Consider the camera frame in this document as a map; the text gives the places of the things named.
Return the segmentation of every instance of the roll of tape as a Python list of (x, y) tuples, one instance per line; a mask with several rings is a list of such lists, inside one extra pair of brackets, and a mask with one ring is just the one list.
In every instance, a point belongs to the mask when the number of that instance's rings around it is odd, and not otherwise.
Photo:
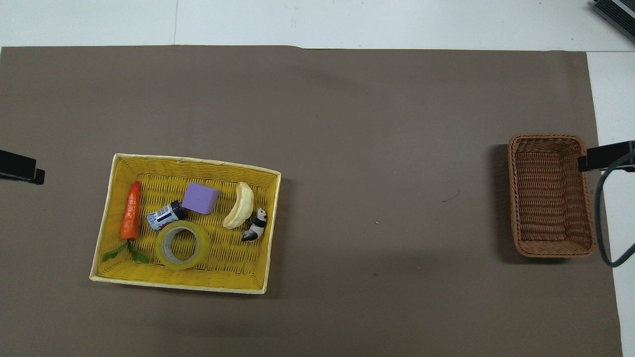
[[(171, 248), (172, 240), (180, 231), (190, 231), (196, 238), (194, 254), (186, 260), (177, 258)], [(154, 244), (154, 252), (157, 258), (159, 258), (163, 265), (174, 270), (183, 270), (199, 264), (207, 257), (210, 248), (210, 237), (205, 228), (185, 220), (178, 220), (165, 226), (165, 228), (159, 232), (159, 237)]]

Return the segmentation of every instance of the white floor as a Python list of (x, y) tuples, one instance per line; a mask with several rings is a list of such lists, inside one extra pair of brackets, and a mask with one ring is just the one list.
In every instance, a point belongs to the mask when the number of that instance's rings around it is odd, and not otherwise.
[[(2, 46), (287, 44), (306, 48), (587, 51), (600, 144), (635, 140), (635, 43), (588, 0), (1, 0)], [(611, 251), (635, 243), (635, 174), (605, 187)], [(613, 270), (635, 357), (635, 259)]]

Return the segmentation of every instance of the purple sponge cube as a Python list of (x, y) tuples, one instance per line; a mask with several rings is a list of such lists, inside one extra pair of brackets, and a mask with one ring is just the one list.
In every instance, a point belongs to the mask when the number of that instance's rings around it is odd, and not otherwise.
[(181, 206), (204, 215), (211, 213), (216, 206), (220, 191), (209, 186), (190, 182), (185, 190)]

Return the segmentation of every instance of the brown surface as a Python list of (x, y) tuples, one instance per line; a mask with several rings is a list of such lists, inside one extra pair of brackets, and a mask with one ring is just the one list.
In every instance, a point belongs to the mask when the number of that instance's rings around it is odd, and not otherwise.
[[(3, 48), (0, 65), (2, 148), (46, 170), (0, 182), (3, 356), (621, 354), (599, 256), (524, 258), (509, 222), (510, 137), (597, 144), (583, 53)], [(281, 171), (267, 293), (88, 280), (115, 152)]]

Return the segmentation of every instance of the toy panda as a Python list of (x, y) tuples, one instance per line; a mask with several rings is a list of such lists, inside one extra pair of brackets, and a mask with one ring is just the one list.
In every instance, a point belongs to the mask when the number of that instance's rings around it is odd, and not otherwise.
[(251, 242), (260, 238), (262, 233), (265, 231), (265, 226), (267, 225), (267, 212), (258, 207), (256, 214), (251, 216), (249, 222), (251, 223), (251, 227), (249, 227), (248, 230), (243, 231), (241, 241)]

